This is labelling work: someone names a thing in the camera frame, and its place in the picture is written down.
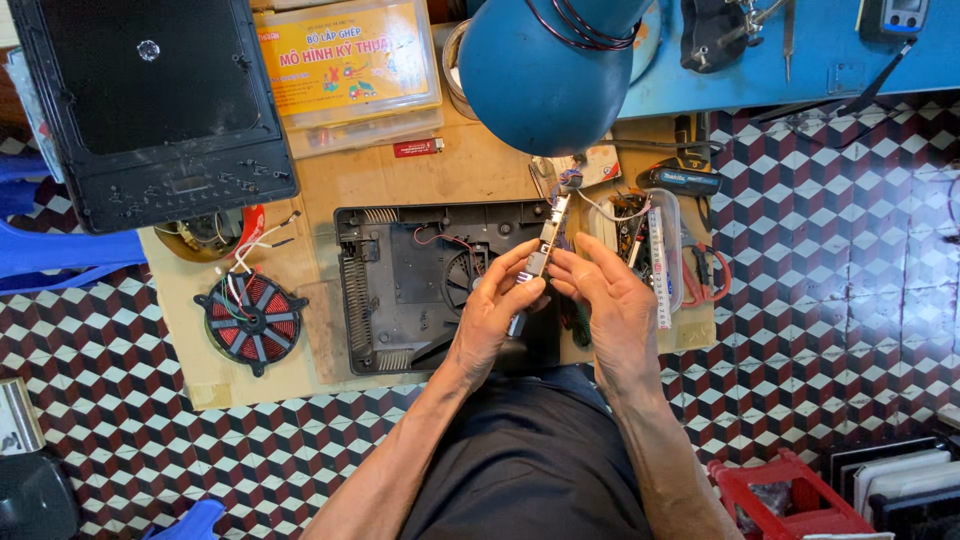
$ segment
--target pliers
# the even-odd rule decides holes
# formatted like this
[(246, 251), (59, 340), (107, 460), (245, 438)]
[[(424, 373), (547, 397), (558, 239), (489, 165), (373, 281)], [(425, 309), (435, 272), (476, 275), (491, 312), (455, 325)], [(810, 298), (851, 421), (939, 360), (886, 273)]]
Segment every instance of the pliers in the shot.
[[(730, 292), (731, 285), (730, 266), (727, 264), (727, 260), (712, 247), (697, 241), (693, 235), (690, 234), (686, 223), (682, 223), (681, 225), (680, 239), (681, 251), (683, 248), (689, 247), (690, 251), (693, 252), (693, 256), (697, 259), (697, 278), (699, 278), (698, 281), (697, 278), (693, 277), (693, 273), (690, 272), (690, 268), (686, 265), (686, 262), (684, 262), (684, 287), (693, 295), (693, 302), (684, 302), (680, 304), (680, 306), (696, 307), (703, 302), (716, 302), (724, 296), (727, 296), (727, 293)], [(707, 253), (719, 260), (720, 266), (723, 268), (723, 286), (716, 292), (713, 291), (713, 287), (710, 285), (710, 266), (707, 264)]]

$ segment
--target blue workbench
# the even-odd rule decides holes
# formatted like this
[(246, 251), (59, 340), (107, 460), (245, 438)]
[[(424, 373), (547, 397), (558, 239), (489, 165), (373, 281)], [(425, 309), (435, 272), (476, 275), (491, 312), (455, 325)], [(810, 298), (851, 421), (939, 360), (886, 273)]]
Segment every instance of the blue workbench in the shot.
[[(680, 0), (660, 2), (660, 50), (627, 92), (620, 118), (851, 97), (866, 88), (902, 48), (860, 41), (853, 28), (859, 0), (796, 0), (789, 84), (783, 63), (783, 8), (763, 25), (758, 34), (764, 37), (763, 43), (748, 48), (730, 67), (701, 75), (680, 66), (684, 30)], [(772, 3), (758, 0), (757, 6), (766, 8)], [(958, 29), (960, 1), (931, 0), (926, 27), (917, 44), (881, 93), (960, 86)]]

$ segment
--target tiled floor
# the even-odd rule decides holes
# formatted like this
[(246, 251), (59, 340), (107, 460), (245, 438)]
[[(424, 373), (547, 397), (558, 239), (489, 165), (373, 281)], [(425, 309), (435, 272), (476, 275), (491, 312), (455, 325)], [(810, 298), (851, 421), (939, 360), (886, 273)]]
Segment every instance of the tiled floor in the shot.
[[(839, 152), (784, 123), (714, 114), (713, 137), (732, 149), (713, 199), (732, 294), (717, 346), (660, 359), (704, 462), (758, 463), (786, 446), (816, 465), (830, 445), (913, 432), (960, 404), (960, 258), (943, 241), (957, 233), (957, 99), (886, 98), (896, 118)], [(799, 129), (839, 145), (884, 116), (814, 115)], [(34, 215), (12, 221), (72, 231), (65, 198), (47, 182)], [(139, 537), (206, 497), (228, 507), (216, 527), (227, 538), (295, 538), (420, 393), (193, 412), (146, 265), (89, 290), (0, 298), (0, 360), (0, 378), (27, 380), (97, 538)]]

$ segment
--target wooden table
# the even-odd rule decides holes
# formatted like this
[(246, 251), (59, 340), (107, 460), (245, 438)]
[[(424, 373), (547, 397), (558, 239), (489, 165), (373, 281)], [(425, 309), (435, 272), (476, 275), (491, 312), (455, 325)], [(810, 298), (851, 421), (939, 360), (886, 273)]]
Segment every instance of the wooden table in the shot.
[[(306, 338), (281, 362), (255, 378), (250, 368), (231, 362), (209, 343), (203, 312), (193, 303), (219, 279), (215, 264), (177, 258), (153, 229), (141, 229), (140, 240), (156, 281), (157, 299), (177, 350), (187, 392), (196, 409), (272, 402), (314, 394), (365, 390), (417, 383), (427, 374), (355, 376), (349, 370), (346, 325), (332, 217), (339, 207), (467, 203), (532, 199), (538, 196), (528, 172), (530, 156), (500, 142), (482, 124), (443, 104), (444, 138), (440, 154), (397, 159), (390, 145), (317, 156), (296, 163), (300, 194), (266, 205), (267, 228), (298, 209), (302, 217), (277, 232), (272, 240), (294, 241), (273, 250), (254, 250), (248, 263), (259, 263), (264, 275), (297, 296), (310, 299), (303, 312)], [(614, 128), (618, 136), (671, 140), (670, 118), (635, 120)], [(625, 179), (669, 154), (622, 151)], [(596, 186), (596, 198), (612, 186)], [(579, 203), (574, 203), (567, 230), (579, 228)], [(709, 240), (709, 234), (693, 232)], [(659, 336), (662, 352), (711, 345), (715, 339), (712, 307), (675, 313), (675, 329)], [(562, 363), (592, 361), (590, 351), (564, 336)]]

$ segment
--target ruler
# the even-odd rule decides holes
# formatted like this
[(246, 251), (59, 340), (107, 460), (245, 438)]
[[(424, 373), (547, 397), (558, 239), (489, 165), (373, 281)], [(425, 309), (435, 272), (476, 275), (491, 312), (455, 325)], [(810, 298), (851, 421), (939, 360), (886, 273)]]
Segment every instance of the ruler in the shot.
[(650, 262), (653, 264), (654, 292), (657, 294), (657, 328), (670, 328), (670, 289), (666, 273), (666, 255), (663, 250), (663, 222), (660, 221), (660, 209), (651, 208), (648, 227), (650, 229)]

